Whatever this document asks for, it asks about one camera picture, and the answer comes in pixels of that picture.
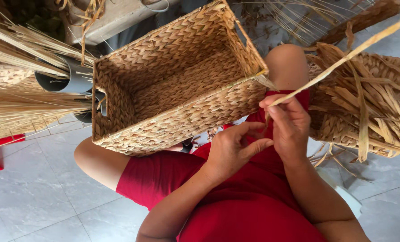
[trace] woven basket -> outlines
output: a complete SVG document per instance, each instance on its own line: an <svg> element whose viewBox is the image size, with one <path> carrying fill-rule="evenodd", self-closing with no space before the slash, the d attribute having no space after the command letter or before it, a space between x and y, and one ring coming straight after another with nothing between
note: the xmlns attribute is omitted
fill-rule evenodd
<svg viewBox="0 0 400 242"><path fill-rule="evenodd" d="M95 63L107 116L93 113L93 142L132 156L163 150L255 112L267 77L227 2L215 1Z"/></svg>
<svg viewBox="0 0 400 242"><path fill-rule="evenodd" d="M307 55L314 78L343 55L337 47L317 44L318 56ZM369 111L369 152L400 154L400 58L361 53L352 63L359 72ZM316 140L358 149L358 92L345 63L311 90L310 136Z"/></svg>

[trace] person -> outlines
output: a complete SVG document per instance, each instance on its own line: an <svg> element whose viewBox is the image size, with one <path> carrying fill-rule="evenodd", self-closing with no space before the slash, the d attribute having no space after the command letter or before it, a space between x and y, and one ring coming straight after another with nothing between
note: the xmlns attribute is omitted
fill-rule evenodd
<svg viewBox="0 0 400 242"><path fill-rule="evenodd" d="M281 91L268 91L257 113L193 154L128 157L90 138L77 147L84 172L149 209L138 242L369 241L306 157L308 90L268 107L308 82L304 52L280 45L265 62ZM263 133L266 112L272 121Z"/></svg>

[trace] red shorts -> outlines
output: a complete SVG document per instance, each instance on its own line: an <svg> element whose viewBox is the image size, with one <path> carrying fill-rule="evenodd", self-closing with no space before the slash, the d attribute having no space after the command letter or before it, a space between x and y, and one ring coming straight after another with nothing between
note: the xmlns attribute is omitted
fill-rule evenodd
<svg viewBox="0 0 400 242"><path fill-rule="evenodd" d="M291 92L269 91L266 96ZM309 90L300 92L296 98L307 110ZM249 115L246 121L265 123L264 117L264 110L259 108L256 113ZM265 137L273 138L273 125L268 126ZM209 156L210 145L211 143L201 146L193 154L160 151L147 157L131 157L119 179L116 192L146 206L150 211L161 199L179 188L201 168ZM252 157L250 163L273 173L286 183L282 161L273 146Z"/></svg>

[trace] dried leaf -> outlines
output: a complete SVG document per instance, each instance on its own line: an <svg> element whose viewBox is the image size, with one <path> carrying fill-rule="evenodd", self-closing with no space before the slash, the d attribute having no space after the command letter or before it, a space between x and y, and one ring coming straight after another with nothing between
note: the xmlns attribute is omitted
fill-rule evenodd
<svg viewBox="0 0 400 242"><path fill-rule="evenodd" d="M338 62L334 63L331 67L327 68L325 71L323 71L321 74L319 74L315 79L311 80L310 82L308 82L304 86L300 87L296 91L294 91L294 92L292 92L292 93L290 93L290 94L288 94L288 95L286 95L284 97L281 97L281 98L277 99L276 101L274 101L269 106L271 107L271 106L275 106L277 104L280 104L283 101L294 97L296 94L298 94L299 92L305 90L306 88L309 88L309 87L313 86L314 84L320 82L321 80L326 78L330 73L332 73L333 70L338 68L340 65L342 65L343 63L345 63L348 60L352 59L354 56L358 55L359 53L361 53L362 51L364 51L365 49L367 49L369 46L373 45L374 43L376 43L376 42L380 41L381 39L393 34L394 32L396 32L399 29L400 29L400 21L398 21L396 24L384 29L383 31L379 32L378 34L370 37L367 41L365 41L360 46L358 46L353 51L351 51L347 56L343 57Z"/></svg>

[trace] hand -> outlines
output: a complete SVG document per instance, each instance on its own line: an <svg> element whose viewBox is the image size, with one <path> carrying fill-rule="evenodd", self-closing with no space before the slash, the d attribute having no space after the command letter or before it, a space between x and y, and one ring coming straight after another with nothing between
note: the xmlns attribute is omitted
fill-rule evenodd
<svg viewBox="0 0 400 242"><path fill-rule="evenodd" d="M277 106L268 107L273 101L285 96L277 94L267 96L260 102L273 119L273 140L276 152L286 165L296 164L306 159L310 116L295 97Z"/></svg>
<svg viewBox="0 0 400 242"><path fill-rule="evenodd" d="M264 129L260 122L243 122L215 135L209 152L209 158L202 170L213 182L220 184L233 176L255 154L273 145L273 140L262 139L257 131ZM247 144L245 136L256 138Z"/></svg>

